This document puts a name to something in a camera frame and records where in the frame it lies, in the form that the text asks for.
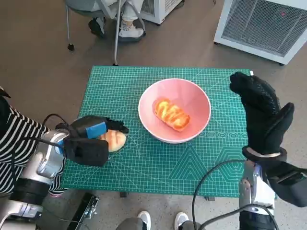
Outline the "left robot hand blue tape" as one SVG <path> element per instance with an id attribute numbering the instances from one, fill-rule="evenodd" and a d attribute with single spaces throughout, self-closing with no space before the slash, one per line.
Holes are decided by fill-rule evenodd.
<path id="1" fill-rule="evenodd" d="M 94 139 L 109 130 L 119 131 L 124 134 L 129 133 L 129 129 L 124 126 L 122 121 L 96 115 L 86 115 L 69 125 L 69 131 L 73 133 L 73 136 L 81 138 Z"/>

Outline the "right robot hand black glove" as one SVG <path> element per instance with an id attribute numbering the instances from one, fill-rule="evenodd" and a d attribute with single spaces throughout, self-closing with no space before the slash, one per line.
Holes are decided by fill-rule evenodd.
<path id="1" fill-rule="evenodd" d="M 293 121 L 294 104 L 280 107 L 274 88 L 257 76 L 236 72 L 230 81 L 230 90 L 241 97 L 245 108 L 248 147 L 262 155 L 281 152 L 284 134 Z"/>

